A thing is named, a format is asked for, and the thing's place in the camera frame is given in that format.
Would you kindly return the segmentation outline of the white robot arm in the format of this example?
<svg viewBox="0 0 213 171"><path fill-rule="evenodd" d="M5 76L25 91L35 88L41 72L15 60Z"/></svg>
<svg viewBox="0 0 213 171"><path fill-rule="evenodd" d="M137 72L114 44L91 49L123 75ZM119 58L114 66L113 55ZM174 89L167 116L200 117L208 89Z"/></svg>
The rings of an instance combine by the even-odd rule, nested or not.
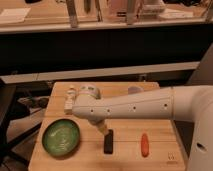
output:
<svg viewBox="0 0 213 171"><path fill-rule="evenodd" d="M72 113L93 124L105 119L172 119L194 123L187 171L213 171L213 86L176 86L97 98L98 89L82 87Z"/></svg>

